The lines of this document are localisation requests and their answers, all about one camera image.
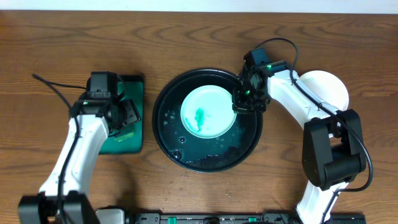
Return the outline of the green yellow sponge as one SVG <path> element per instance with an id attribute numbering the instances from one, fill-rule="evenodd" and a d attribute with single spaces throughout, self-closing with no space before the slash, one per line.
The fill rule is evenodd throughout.
<path id="1" fill-rule="evenodd" d="M 131 138 L 134 136 L 134 131 L 128 131 L 126 133 L 119 132 L 113 135 L 115 141 L 124 141 L 125 139 Z"/>

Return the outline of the mint green stained plate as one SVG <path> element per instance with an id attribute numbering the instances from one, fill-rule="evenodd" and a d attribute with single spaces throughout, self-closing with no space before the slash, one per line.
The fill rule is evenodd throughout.
<path id="1" fill-rule="evenodd" d="M 180 118 L 190 134 L 202 139 L 217 138 L 236 121 L 232 105 L 232 94 L 228 90 L 216 85 L 204 85 L 185 97 Z"/>

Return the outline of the white stained plate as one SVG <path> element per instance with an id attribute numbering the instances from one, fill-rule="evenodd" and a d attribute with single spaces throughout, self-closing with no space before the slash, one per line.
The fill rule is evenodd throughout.
<path id="1" fill-rule="evenodd" d="M 304 73 L 301 81 L 327 103 L 344 111 L 349 105 L 349 94 L 345 84 L 334 74 L 323 70 Z"/>

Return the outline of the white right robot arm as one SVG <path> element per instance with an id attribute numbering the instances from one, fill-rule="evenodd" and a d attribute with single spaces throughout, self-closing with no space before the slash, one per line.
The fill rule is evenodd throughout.
<path id="1" fill-rule="evenodd" d="M 319 97 L 285 61 L 246 59 L 239 79 L 241 86 L 233 93 L 235 111 L 263 112 L 270 100 L 276 100 L 303 129 L 302 166 L 308 184 L 295 208 L 296 222 L 325 223 L 341 193 L 370 186 L 374 168 L 357 112 L 342 111 Z M 366 183 L 348 188 L 365 170 Z"/>

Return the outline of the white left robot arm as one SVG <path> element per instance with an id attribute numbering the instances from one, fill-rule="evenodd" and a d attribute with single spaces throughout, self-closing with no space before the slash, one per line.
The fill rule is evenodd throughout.
<path id="1" fill-rule="evenodd" d="M 142 103 L 78 100 L 70 110 L 68 136 L 58 161 L 37 195 L 18 204 L 21 223 L 132 223 L 119 207 L 95 210 L 88 192 L 100 154 L 134 153 L 142 146 Z"/>

